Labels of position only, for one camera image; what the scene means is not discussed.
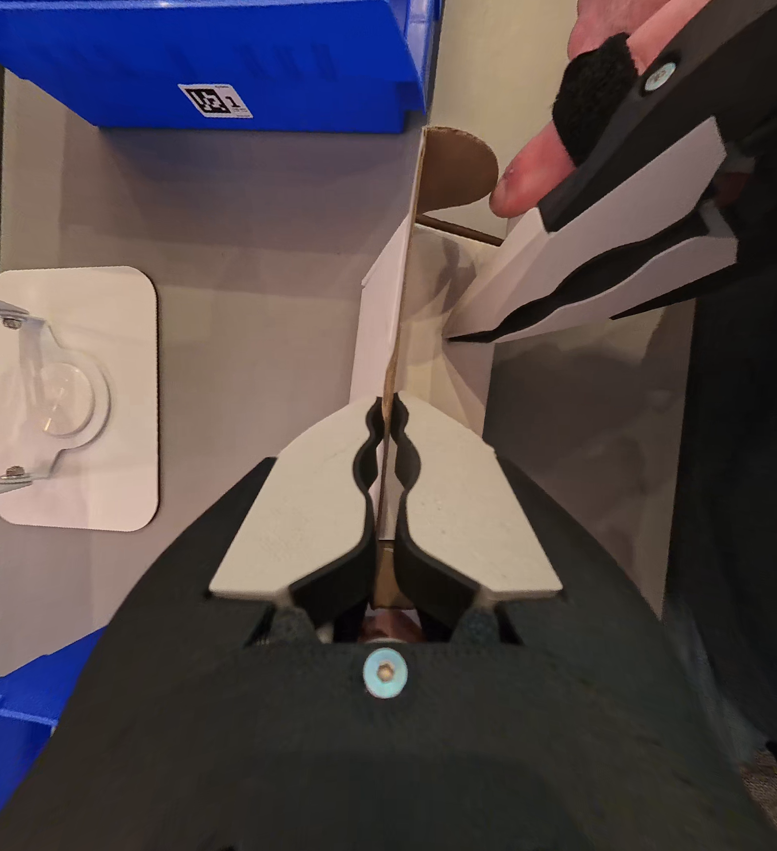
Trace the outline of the blue plastic bin with tag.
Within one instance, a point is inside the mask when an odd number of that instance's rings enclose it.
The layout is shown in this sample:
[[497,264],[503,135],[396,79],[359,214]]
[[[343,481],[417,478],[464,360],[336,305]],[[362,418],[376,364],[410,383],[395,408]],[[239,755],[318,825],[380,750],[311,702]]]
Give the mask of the blue plastic bin with tag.
[[100,129],[401,133],[442,2],[0,2],[0,65]]

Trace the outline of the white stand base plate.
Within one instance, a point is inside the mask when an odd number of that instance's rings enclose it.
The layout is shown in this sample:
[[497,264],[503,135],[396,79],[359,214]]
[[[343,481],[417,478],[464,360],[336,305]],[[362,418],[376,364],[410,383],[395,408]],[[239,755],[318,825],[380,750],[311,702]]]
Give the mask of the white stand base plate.
[[[0,273],[0,300],[45,319],[58,341],[92,356],[110,414],[98,437],[62,453],[53,474],[0,495],[0,517],[31,527],[131,533],[159,508],[158,298],[151,280],[120,266]],[[0,417],[9,412],[17,334],[0,323]],[[0,424],[0,477],[12,464]]]

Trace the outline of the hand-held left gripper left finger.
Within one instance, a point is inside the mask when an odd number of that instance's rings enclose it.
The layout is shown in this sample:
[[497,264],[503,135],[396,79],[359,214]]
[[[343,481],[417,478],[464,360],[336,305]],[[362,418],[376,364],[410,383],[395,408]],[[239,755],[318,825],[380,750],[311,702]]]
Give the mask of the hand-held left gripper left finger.
[[371,498],[383,401],[361,398],[274,460],[211,580],[214,597],[302,609],[315,626],[367,602],[376,571]]

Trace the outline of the person's right hand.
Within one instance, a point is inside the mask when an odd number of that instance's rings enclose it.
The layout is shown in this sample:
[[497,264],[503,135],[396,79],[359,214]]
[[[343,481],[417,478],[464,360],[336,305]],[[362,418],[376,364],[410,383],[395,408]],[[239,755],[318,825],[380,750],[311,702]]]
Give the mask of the person's right hand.
[[550,122],[512,159],[489,207],[513,218],[582,165],[627,95],[707,1],[581,1]]

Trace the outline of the white cardboard box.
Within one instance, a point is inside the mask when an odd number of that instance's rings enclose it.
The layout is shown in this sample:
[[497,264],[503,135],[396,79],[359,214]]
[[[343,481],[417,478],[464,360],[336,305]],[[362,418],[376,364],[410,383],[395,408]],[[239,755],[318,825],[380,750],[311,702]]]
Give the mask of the white cardboard box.
[[418,220],[478,201],[494,189],[497,177],[498,162],[488,144],[458,129],[427,128],[410,212],[363,281],[350,403],[383,401],[384,438],[371,486],[376,538],[379,517],[387,517],[391,505],[397,516],[401,495],[393,440],[398,392],[428,402],[482,438],[493,346],[449,344],[443,333],[453,306],[450,294],[460,287],[461,252],[478,249],[485,240],[450,232],[447,223]]

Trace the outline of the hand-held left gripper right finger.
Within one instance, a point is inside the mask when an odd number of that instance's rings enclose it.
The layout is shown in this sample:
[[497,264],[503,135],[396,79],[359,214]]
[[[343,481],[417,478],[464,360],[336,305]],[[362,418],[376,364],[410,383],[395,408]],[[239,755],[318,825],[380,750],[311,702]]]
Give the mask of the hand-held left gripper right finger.
[[398,392],[394,533],[398,588],[446,629],[473,608],[563,590],[495,451],[434,406]]

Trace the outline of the person's left hand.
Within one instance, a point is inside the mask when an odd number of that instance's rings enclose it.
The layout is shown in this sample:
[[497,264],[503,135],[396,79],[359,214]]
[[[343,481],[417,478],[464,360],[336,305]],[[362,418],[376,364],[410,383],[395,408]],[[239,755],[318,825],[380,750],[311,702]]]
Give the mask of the person's left hand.
[[421,626],[402,610],[380,610],[365,618],[359,643],[402,643],[425,642]]

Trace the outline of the clear acrylic bracket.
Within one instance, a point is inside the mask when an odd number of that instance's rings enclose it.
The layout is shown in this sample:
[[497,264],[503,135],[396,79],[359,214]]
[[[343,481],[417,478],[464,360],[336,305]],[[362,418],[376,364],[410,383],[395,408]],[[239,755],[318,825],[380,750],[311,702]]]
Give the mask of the clear acrylic bracket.
[[63,346],[45,319],[0,314],[0,323],[17,334],[10,408],[0,417],[9,431],[12,464],[2,479],[44,480],[62,453],[85,447],[101,433],[110,414],[110,389],[96,360]]

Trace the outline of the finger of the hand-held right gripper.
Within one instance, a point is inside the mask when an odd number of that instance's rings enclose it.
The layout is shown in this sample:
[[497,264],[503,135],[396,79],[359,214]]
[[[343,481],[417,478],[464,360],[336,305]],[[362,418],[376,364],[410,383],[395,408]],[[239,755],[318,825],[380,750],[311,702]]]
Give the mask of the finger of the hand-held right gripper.
[[725,156],[717,120],[708,118],[558,230],[546,228],[540,207],[513,219],[449,314],[446,338],[495,332],[591,261],[676,225],[695,210]]
[[510,313],[496,342],[624,315],[736,261],[737,238],[713,201],[652,238],[608,250],[572,271],[553,293]]

